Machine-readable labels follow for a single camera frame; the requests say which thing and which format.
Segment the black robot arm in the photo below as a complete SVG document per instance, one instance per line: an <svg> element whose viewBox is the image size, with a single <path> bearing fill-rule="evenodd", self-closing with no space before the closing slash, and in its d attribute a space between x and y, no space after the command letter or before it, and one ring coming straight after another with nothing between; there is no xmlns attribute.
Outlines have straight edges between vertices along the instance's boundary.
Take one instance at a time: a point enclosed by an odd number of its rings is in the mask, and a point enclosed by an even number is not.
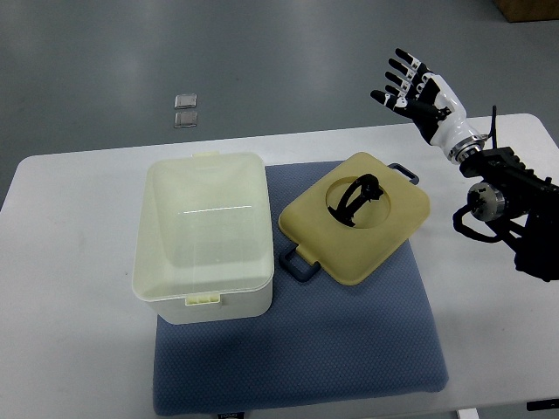
<svg viewBox="0 0 559 419"><path fill-rule="evenodd" d="M517 271L545 282L558 280L558 186L526 168L510 147L497 146L496 114L488 138L492 147L459 160L466 178L480 177L467 193L466 205L452 216L465 237L514 251Z"/></svg>

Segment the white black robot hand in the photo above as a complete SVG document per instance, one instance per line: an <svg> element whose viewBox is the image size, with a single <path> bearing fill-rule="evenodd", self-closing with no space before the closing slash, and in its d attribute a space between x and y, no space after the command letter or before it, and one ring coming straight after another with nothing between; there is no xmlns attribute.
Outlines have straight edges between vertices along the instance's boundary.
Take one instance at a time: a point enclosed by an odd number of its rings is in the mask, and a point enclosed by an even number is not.
<svg viewBox="0 0 559 419"><path fill-rule="evenodd" d="M444 78L424 62L397 48L385 73L389 84L370 93L393 113L410 119L427 144L440 148L454 164L484 148L487 136L467 122L466 109Z"/></svg>

